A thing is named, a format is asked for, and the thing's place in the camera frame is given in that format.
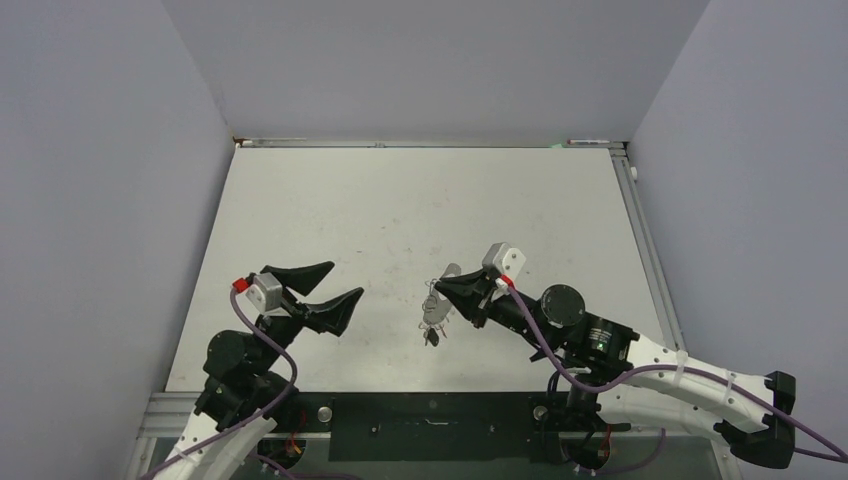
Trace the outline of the steel oval key holder plate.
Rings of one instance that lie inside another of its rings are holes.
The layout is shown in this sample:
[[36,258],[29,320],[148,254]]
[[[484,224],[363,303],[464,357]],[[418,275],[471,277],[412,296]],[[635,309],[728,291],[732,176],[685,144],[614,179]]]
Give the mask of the steel oval key holder plate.
[[419,323],[421,330],[442,330],[443,326],[449,322],[448,316],[453,305],[436,291],[435,284],[439,280],[458,277],[461,272],[461,267],[458,264],[449,263],[440,277],[433,278],[425,283],[428,287],[428,295],[421,305],[423,313],[422,320]]

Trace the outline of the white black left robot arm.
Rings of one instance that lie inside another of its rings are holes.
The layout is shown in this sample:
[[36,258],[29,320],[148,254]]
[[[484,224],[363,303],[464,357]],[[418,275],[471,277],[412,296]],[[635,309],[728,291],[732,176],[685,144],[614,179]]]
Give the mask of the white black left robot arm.
[[223,330],[206,347],[203,388],[167,457],[147,479],[229,479],[257,455],[278,473],[280,459],[298,454],[297,436],[323,428],[329,406],[304,401],[299,371],[288,348],[299,334],[341,336],[364,290],[328,301],[303,302],[332,271],[333,262],[298,267],[264,266],[235,280],[230,305],[245,330]]

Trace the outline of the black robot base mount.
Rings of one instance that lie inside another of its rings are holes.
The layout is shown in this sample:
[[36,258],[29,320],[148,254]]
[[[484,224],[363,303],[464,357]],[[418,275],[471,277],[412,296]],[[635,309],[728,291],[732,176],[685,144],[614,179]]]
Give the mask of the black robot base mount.
[[562,445],[576,453],[631,428],[569,409],[564,392],[302,392],[277,422],[258,451],[286,467],[316,452],[321,440],[331,462],[557,463]]

